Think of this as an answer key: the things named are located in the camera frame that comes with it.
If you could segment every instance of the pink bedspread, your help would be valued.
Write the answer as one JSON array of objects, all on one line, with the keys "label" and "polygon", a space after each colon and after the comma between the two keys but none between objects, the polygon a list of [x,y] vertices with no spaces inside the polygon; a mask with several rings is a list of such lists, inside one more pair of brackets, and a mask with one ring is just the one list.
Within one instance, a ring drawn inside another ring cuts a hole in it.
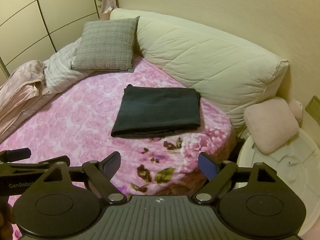
[{"label": "pink bedspread", "polygon": [[[57,96],[3,141],[0,150],[29,147],[31,158],[21,161],[29,163],[67,155],[72,166],[118,151],[121,167],[111,182],[124,194],[194,194],[205,180],[197,168],[199,153],[225,160],[235,145],[228,116],[201,99],[197,131],[156,139],[113,138],[110,132],[128,84],[183,87],[136,57],[134,73],[95,74]],[[16,199],[10,197],[9,203]]]}]

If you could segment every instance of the dark folded towel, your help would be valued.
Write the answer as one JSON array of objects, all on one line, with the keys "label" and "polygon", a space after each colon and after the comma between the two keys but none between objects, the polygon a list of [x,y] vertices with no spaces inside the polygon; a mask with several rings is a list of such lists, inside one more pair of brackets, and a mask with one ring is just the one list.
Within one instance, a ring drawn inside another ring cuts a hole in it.
[{"label": "dark folded towel", "polygon": [[200,127],[200,94],[192,88],[128,85],[112,137],[163,137]]}]

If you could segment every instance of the gray pillow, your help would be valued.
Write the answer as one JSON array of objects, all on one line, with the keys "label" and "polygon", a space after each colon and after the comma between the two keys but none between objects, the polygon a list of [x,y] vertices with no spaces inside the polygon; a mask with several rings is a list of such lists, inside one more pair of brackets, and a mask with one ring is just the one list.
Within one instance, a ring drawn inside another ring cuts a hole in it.
[{"label": "gray pillow", "polygon": [[72,69],[131,70],[138,20],[139,17],[85,23]]}]

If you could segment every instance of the rose pattern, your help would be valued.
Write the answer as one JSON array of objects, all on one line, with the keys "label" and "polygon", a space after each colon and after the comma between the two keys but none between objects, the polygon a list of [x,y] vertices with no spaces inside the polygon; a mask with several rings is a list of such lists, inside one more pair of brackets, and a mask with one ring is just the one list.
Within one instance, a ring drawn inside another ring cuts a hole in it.
[{"label": "rose pattern", "polygon": [[[20,163],[67,155],[72,166],[102,160],[118,151],[121,166],[111,182],[125,195],[194,193],[205,181],[197,169],[199,153],[225,160],[232,150],[235,137],[229,118],[202,98],[202,123],[197,131],[166,138],[112,138],[110,132],[128,84],[184,87],[143,58],[135,57],[134,65],[134,73],[95,73],[81,80],[23,123],[0,144],[0,150],[29,147],[31,158]],[[10,204],[17,197],[10,197]],[[14,226],[13,238],[20,236]]]}]

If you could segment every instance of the pink fluffy cushion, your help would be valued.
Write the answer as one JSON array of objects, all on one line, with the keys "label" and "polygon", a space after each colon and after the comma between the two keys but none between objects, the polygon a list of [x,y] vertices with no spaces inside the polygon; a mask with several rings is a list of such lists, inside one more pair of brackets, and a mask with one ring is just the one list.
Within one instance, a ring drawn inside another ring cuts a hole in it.
[{"label": "pink fluffy cushion", "polygon": [[299,131],[299,124],[287,102],[279,97],[247,107],[244,121],[264,154],[274,152]]}]

